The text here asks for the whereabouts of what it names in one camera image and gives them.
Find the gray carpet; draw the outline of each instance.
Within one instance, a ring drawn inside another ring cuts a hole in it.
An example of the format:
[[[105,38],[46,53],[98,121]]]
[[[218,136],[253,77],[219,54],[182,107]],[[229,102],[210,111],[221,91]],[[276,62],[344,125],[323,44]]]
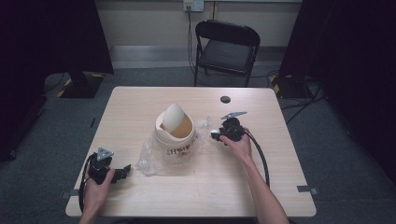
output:
[[[265,75],[278,66],[255,66],[249,87],[268,87]],[[0,163],[0,223],[78,223],[60,199],[76,183],[111,91],[117,86],[192,86],[189,67],[118,69],[105,77],[94,99],[61,99],[62,84],[47,92],[41,117],[17,149],[15,161]],[[62,74],[47,79],[46,90]],[[243,86],[242,77],[200,76],[206,86]],[[312,91],[318,83],[310,83]],[[281,107],[301,99],[279,100]],[[300,107],[285,109],[289,120]],[[317,214],[296,223],[396,223],[396,189],[326,100],[309,105],[288,124],[291,138],[314,195]],[[114,223],[117,218],[99,218]],[[252,223],[250,219],[134,219],[132,223]]]

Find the black chair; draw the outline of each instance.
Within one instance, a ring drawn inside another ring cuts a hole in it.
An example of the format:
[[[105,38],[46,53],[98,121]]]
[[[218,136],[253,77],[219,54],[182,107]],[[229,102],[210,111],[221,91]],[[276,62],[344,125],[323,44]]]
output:
[[[232,75],[246,76],[248,86],[251,70],[260,46],[260,36],[246,25],[223,21],[201,21],[195,27],[197,53],[194,86],[197,85],[198,67]],[[203,49],[201,39],[208,39]]]

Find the wall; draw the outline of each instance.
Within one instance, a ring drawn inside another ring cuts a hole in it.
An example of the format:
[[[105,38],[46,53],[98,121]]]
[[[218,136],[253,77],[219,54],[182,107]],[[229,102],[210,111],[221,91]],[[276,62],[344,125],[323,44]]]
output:
[[[301,3],[256,1],[205,2],[204,12],[191,13],[192,44],[197,22],[214,16],[252,27],[261,36],[262,46],[286,47]],[[188,45],[190,24],[182,1],[96,0],[96,5],[109,46]]]

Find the wooden table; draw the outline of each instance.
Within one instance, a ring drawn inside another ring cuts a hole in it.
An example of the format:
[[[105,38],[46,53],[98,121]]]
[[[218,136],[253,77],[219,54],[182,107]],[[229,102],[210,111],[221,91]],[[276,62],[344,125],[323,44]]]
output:
[[[222,103],[221,96],[229,96],[231,102]],[[238,119],[261,145],[269,167],[271,190],[288,217],[312,217],[316,213],[310,192],[297,190],[297,186],[306,185],[304,173],[271,89],[117,87],[87,157],[104,147],[115,152],[111,167],[135,166],[143,144],[154,130],[156,118],[173,103],[179,103],[195,121],[210,118],[210,129],[221,127],[220,118],[230,112],[247,111]],[[255,147],[253,157],[264,176]],[[125,180],[111,186],[101,216],[256,216],[245,172],[221,142],[208,136],[183,174],[145,176],[133,169]],[[81,174],[75,189],[79,188],[80,177]],[[66,214],[80,216],[77,196],[70,198]]]

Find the black cable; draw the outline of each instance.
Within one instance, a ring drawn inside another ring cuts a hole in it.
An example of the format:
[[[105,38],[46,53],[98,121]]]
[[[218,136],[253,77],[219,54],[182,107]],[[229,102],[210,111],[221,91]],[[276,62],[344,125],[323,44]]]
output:
[[[187,7],[187,14],[189,16],[189,33],[188,33],[189,43],[187,46],[187,52],[189,54],[190,70],[191,70],[192,74],[195,75],[195,73],[194,73],[195,65],[194,65],[194,62],[192,61],[191,7]]]
[[[81,212],[84,211],[84,189],[85,189],[85,184],[87,181],[91,178],[91,176],[85,180],[85,173],[87,172],[87,166],[88,163],[92,160],[95,154],[92,154],[88,159],[85,161],[84,165],[84,170],[82,172],[82,177],[81,177],[81,183],[79,184],[79,190],[78,190],[78,203],[79,203],[79,209]]]
[[[305,103],[299,103],[297,105],[289,105],[289,106],[285,106],[283,108],[281,108],[282,110],[284,109],[289,109],[289,108],[293,108],[293,107],[298,107],[298,106],[302,106],[302,108],[300,108],[293,116],[291,116],[291,118],[286,121],[286,124],[289,124],[301,111],[303,111],[307,106],[313,104],[314,102],[317,102],[319,100],[322,100],[324,98],[324,95],[321,96],[320,98],[316,99],[318,97],[318,93],[321,90],[321,87],[319,87],[317,89],[317,92],[315,92],[314,96],[312,97],[312,99],[308,100],[309,102],[305,102]]]
[[[256,146],[257,150],[259,151],[260,157],[262,158],[262,165],[264,166],[265,183],[268,185],[268,188],[270,188],[270,174],[268,171],[267,160],[265,159],[264,154],[262,153],[262,148],[260,147],[259,143],[257,143],[253,134],[247,129],[244,129],[244,130],[245,130],[245,134],[251,139],[251,141],[253,141],[254,145]]]

